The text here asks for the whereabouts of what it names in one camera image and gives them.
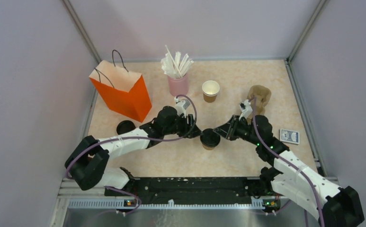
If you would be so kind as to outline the black plastic cup lid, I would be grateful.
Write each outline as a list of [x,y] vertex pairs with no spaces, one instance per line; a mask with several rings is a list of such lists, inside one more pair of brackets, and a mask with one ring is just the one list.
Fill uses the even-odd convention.
[[221,137],[218,134],[216,134],[213,131],[213,129],[207,128],[202,131],[200,141],[202,145],[206,145],[209,147],[217,147],[221,141]]

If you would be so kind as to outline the brown paper coffee cup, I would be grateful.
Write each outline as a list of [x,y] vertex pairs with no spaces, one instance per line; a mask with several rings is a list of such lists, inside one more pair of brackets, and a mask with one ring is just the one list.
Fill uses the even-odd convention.
[[206,146],[206,145],[202,145],[202,147],[203,147],[205,150],[213,150],[213,149],[215,149],[215,147],[209,147],[209,146]]

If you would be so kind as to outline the orange paper bag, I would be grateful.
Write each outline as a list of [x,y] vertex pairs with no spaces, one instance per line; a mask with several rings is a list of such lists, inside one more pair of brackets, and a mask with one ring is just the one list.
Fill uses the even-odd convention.
[[89,79],[109,110],[143,122],[152,108],[143,75],[128,70],[121,53],[113,49],[112,61],[101,61]]

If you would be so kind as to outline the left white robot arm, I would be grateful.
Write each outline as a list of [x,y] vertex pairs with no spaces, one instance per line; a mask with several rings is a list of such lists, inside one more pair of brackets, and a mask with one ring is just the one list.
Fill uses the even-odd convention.
[[179,140],[192,139],[200,136],[201,130],[192,114],[185,115],[174,107],[165,106],[152,121],[130,132],[104,139],[91,135],[83,138],[65,162],[65,176],[83,191],[103,186],[129,195],[134,189],[132,177],[122,168],[107,168],[108,161],[166,142],[166,135],[177,135]]

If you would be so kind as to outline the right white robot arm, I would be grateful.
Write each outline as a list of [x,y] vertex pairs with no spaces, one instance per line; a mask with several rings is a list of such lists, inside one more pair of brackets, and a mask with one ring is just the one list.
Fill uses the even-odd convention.
[[273,135],[267,117],[257,115],[248,123],[237,115],[214,132],[234,141],[242,139],[256,145],[258,156],[268,164],[260,175],[260,190],[278,193],[311,214],[321,227],[357,227],[365,221],[358,192],[320,175],[298,158]]

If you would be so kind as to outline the stack of brown paper cups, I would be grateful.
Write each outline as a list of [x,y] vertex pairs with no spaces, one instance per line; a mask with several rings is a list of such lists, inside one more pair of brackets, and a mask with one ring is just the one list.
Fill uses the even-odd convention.
[[202,84],[202,91],[203,99],[208,103],[212,103],[216,100],[217,95],[219,94],[220,85],[214,80],[208,80]]

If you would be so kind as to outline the pink cylindrical straw holder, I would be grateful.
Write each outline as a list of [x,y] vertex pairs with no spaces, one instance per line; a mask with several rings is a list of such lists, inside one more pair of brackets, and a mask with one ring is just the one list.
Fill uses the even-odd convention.
[[167,76],[169,92],[172,96],[177,95],[187,95],[189,92],[189,82],[188,75],[183,76],[182,78],[174,79],[170,76]]

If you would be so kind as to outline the blue playing card deck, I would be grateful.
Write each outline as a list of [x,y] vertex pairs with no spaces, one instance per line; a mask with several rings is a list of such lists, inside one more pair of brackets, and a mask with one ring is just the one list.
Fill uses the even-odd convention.
[[300,144],[300,132],[287,130],[287,129],[280,129],[279,130],[280,141],[290,144]]

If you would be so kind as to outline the bundle of white wrapped straws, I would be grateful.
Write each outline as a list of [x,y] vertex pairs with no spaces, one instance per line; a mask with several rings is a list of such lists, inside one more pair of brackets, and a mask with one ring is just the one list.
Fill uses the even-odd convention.
[[161,59],[161,69],[163,73],[172,79],[182,79],[192,68],[194,61],[186,53],[184,56],[177,51],[174,55],[171,54],[169,48],[165,46],[166,53]]

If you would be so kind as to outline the black plastic lid stack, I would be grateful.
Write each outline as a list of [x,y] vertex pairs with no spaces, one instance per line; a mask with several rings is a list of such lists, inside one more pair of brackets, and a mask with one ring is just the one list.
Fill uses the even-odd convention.
[[135,124],[130,120],[121,121],[116,127],[117,135],[131,132],[136,128]]

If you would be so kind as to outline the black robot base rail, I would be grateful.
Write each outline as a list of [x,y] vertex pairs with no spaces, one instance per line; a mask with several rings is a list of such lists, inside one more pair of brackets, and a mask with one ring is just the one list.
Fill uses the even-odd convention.
[[144,205],[233,205],[254,199],[281,198],[258,177],[141,177],[132,178],[123,191],[141,199]]

